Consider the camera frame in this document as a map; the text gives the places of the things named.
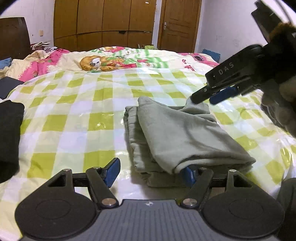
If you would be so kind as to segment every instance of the folded gray towel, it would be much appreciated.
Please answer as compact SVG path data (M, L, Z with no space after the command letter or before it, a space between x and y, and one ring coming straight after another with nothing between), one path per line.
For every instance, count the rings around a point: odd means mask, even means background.
M175 174L191 164L226 173L256 162L221 129L207 104L189 98L183 107L168 107L144 96L138 103L126 107L124 123L135 169L149 186L182 186Z

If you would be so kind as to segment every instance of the black cloth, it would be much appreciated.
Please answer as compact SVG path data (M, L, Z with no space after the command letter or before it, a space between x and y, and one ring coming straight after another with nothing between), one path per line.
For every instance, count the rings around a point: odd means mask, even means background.
M0 183L19 170L18 147L24 109L22 103L10 100L0 103Z
M0 79L0 99L6 99L8 94L18 85L24 82L10 77Z

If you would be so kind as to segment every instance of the white wall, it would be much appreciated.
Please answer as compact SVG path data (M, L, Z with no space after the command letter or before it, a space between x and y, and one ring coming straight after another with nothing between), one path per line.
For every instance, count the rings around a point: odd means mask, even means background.
M160 14L161 14L161 4L162 4L162 0L156 0L156 9L155 9L153 35L152 35L152 44L154 45L154 47L157 47L158 31L159 31L159 24L160 24Z
M53 44L54 0L18 0L0 17L24 17L31 44L46 41ZM43 37L39 36L39 30L43 30Z
M255 0L202 0L202 20L198 31L195 52L209 49L226 60L251 44L266 44L251 12L256 9ZM265 0L284 21L284 14L274 0ZM293 22L296 13L285 6Z

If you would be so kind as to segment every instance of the round black pad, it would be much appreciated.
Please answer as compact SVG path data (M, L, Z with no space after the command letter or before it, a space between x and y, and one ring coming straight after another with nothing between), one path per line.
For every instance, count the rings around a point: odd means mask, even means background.
M96 215L94 204L75 192L31 194L15 210L23 235L37 239L61 239L85 230Z
M208 200L203 216L219 233L240 239L257 239L280 228L284 210L263 191L236 188Z

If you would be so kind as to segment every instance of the wooden wardrobe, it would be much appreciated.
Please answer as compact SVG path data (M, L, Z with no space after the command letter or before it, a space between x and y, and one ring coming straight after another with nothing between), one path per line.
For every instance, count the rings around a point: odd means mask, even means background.
M55 0L54 45L73 51L151 45L156 0Z

